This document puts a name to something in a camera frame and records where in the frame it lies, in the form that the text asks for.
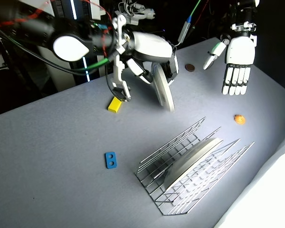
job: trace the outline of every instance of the dish rack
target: dish rack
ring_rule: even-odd
[[[230,152],[239,142],[238,139],[215,150],[204,160],[198,161],[196,168],[166,191],[163,181],[167,170],[181,155],[201,141],[195,132],[204,120],[205,117],[139,163],[135,175],[163,215],[189,213],[254,144],[252,142],[236,152]],[[202,140],[212,137],[220,128]]]

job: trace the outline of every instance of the table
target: table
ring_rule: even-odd
[[[222,95],[224,58],[203,71],[217,42],[177,51],[175,113],[125,70],[133,99],[117,114],[100,78],[0,115],[0,228],[213,227],[285,137],[285,89],[252,67],[245,95]],[[226,144],[256,143],[188,215],[162,216],[134,175],[138,162],[204,116],[199,137],[221,126]],[[118,166],[108,170],[111,151]]]

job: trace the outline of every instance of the dish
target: dish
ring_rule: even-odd
[[[170,112],[174,112],[172,94],[165,73],[159,63],[152,63],[152,76],[156,95],[161,106],[168,109]]]
[[[200,161],[216,150],[222,142],[223,140],[219,138],[206,139],[198,142],[183,154],[168,170],[163,183],[166,191],[193,170]]]

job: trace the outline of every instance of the small orange toy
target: small orange toy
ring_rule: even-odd
[[[244,125],[246,122],[245,117],[242,115],[235,115],[234,120],[235,120],[235,122],[237,122],[237,124],[240,124],[240,125]]]

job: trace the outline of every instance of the white robotic hand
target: white robotic hand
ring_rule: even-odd
[[[213,62],[226,49],[226,64],[225,78],[222,88],[224,95],[244,95],[247,90],[247,83],[250,76],[250,67],[255,59],[255,46],[257,45],[257,37],[250,35],[228,39],[218,43],[204,64],[204,70],[208,69]]]

